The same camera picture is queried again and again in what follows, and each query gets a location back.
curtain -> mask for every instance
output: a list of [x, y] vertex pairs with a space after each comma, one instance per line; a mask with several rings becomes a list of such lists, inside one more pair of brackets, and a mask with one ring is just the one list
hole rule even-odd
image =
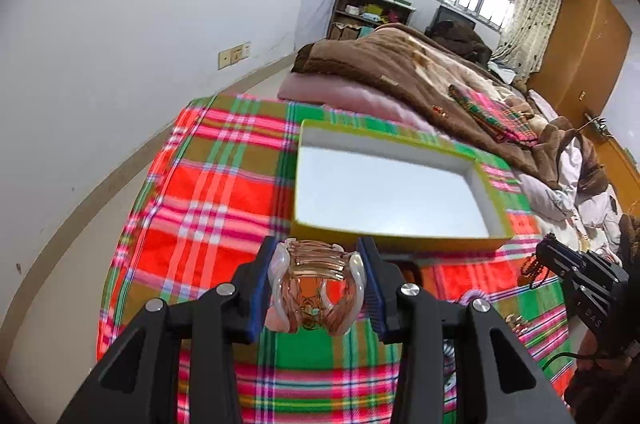
[[517, 0], [492, 60], [528, 78], [540, 70], [562, 0]]

screw head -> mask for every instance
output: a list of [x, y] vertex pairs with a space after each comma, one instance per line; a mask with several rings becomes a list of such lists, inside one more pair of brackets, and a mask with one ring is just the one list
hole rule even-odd
[[236, 287], [233, 283], [220, 283], [216, 287], [216, 292], [221, 296], [230, 296], [236, 291]]
[[482, 298], [474, 299], [474, 302], [471, 303], [471, 306], [473, 306], [473, 308], [476, 309], [478, 312], [488, 312], [491, 309], [491, 305], [489, 304], [489, 301]]
[[418, 292], [420, 292], [420, 287], [415, 283], [405, 283], [400, 287], [400, 292], [405, 296], [413, 297], [417, 296]]
[[159, 312], [162, 310], [162, 307], [164, 307], [164, 301], [160, 298], [149, 299], [149, 301], [145, 303], [147, 312]]

baseboard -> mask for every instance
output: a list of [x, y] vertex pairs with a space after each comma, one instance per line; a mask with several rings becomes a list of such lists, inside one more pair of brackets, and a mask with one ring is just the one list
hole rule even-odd
[[[228, 86], [222, 92], [244, 93], [271, 75], [293, 65], [295, 58], [296, 54], [289, 54], [267, 66], [258, 68]], [[20, 325], [24, 321], [33, 299], [47, 280], [47, 277], [49, 277], [49, 274], [51, 274], [53, 268], [100, 210], [151, 162], [170, 133], [171, 126], [162, 129], [100, 182], [60, 225], [59, 229], [42, 249], [36, 261], [25, 274], [22, 283], [20, 283], [0, 327], [0, 370], [2, 372], [6, 367], [6, 362], [14, 346]]]

floor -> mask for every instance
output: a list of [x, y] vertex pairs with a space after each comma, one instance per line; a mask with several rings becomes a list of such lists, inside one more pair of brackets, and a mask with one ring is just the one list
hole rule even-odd
[[[247, 93], [275, 98], [289, 69]], [[66, 251], [36, 295], [4, 372], [36, 424], [54, 424], [95, 363], [102, 287], [147, 169], [129, 182]]]

folded plaid fabric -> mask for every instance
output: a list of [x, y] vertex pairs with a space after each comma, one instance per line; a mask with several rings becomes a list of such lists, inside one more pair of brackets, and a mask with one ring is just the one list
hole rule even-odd
[[478, 124], [497, 142], [515, 142], [523, 146], [534, 146], [536, 135], [523, 114], [513, 111], [506, 104], [490, 99], [468, 87], [449, 86], [453, 97]]
[[[557, 277], [535, 290], [519, 287], [520, 267], [542, 239], [526, 197], [500, 158], [464, 144], [364, 115], [293, 102], [219, 95], [197, 99], [174, 124], [129, 215], [104, 285], [97, 357], [153, 297], [169, 304], [196, 299], [251, 261], [262, 239], [289, 234], [300, 124], [311, 118], [410, 137], [473, 156], [483, 165], [516, 235], [491, 253], [422, 256], [424, 286], [456, 301], [481, 290], [501, 315], [521, 315], [520, 338], [537, 361], [569, 351]], [[247, 424], [388, 422], [401, 347], [378, 341], [361, 318], [346, 335], [323, 329], [276, 334], [235, 346], [236, 378]], [[545, 374], [559, 394], [572, 361]], [[189, 421], [190, 343], [180, 356], [178, 422]], [[444, 391], [445, 421], [455, 422], [456, 386]]]

